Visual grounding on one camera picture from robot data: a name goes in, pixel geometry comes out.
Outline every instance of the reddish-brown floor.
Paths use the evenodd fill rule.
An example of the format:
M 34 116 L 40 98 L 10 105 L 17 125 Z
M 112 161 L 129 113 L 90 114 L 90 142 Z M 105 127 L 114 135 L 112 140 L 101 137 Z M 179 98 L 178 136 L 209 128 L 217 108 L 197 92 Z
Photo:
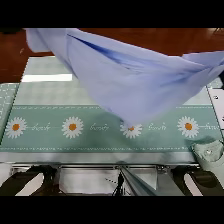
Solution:
M 223 28 L 80 28 L 129 44 L 168 55 L 224 50 Z M 0 34 L 0 83 L 19 82 L 33 53 L 26 44 L 25 30 L 16 34 Z

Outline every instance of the orange flower center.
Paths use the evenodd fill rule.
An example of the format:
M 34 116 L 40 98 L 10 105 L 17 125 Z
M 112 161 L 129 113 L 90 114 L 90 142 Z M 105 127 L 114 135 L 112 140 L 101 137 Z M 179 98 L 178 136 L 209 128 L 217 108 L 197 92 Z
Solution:
M 12 130 L 13 130 L 13 131 L 17 131 L 17 130 L 19 130 L 19 124 L 14 124 L 14 125 L 12 126 Z
M 128 128 L 129 131 L 134 131 L 135 128 L 132 126 L 131 128 Z
M 191 130 L 191 129 L 192 129 L 192 124 L 186 123 L 186 124 L 185 124 L 185 128 L 186 128 L 187 130 Z
M 77 128 L 77 127 L 76 127 L 76 124 L 70 124 L 70 125 L 69 125 L 69 129 L 70 129 L 71 131 L 74 131 L 76 128 Z

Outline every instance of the flower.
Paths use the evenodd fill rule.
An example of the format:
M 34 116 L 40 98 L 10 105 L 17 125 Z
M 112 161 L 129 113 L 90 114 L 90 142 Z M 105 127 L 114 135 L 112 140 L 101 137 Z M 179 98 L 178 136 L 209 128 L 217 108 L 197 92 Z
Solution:
M 8 135 L 8 138 L 17 138 L 23 134 L 23 131 L 26 130 L 26 127 L 25 119 L 15 117 L 7 124 L 5 129 L 6 135 Z
M 62 131 L 64 132 L 63 135 L 66 135 L 66 138 L 70 137 L 75 138 L 76 136 L 79 136 L 82 134 L 83 130 L 83 122 L 78 117 L 69 117 L 66 119 L 65 122 L 63 122 L 62 125 Z
M 182 131 L 182 135 L 185 135 L 185 137 L 194 138 L 199 133 L 199 127 L 194 118 L 182 117 L 179 119 L 177 127 L 179 131 Z
M 141 124 L 132 127 L 128 127 L 126 124 L 121 124 L 120 127 L 120 131 L 123 131 L 123 135 L 126 135 L 126 138 L 135 138 L 141 134 L 142 130 Z

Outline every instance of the daisy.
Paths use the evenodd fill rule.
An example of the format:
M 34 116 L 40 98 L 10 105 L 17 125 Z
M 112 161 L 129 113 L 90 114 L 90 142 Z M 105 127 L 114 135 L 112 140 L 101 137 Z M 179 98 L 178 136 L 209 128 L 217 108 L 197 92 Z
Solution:
M 123 131 L 123 135 L 125 135 L 126 138 L 135 138 L 141 134 L 142 130 L 141 124 L 132 127 L 128 127 L 126 124 L 121 124 L 120 127 L 120 131 Z
M 66 135 L 66 138 L 75 138 L 76 136 L 82 134 L 81 131 L 83 130 L 83 126 L 82 120 L 78 117 L 69 117 L 65 122 L 63 122 L 63 135 Z
M 194 138 L 199 133 L 199 127 L 194 118 L 182 117 L 179 119 L 177 127 L 179 131 L 182 131 L 182 135 L 185 135 L 185 137 Z
M 5 129 L 6 135 L 8 135 L 8 138 L 17 138 L 23 134 L 23 131 L 26 130 L 26 127 L 25 119 L 15 117 L 7 124 Z

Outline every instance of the folded cloth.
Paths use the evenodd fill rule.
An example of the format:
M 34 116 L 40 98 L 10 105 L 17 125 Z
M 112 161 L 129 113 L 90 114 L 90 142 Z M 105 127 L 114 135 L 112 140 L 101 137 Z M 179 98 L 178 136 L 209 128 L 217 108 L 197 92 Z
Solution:
M 105 110 L 129 125 L 196 95 L 224 70 L 224 51 L 167 56 L 75 28 L 28 28 L 31 50 L 52 51 Z
M 194 144 L 192 149 L 202 169 L 214 173 L 224 188 L 223 143 L 216 140 L 209 144 Z

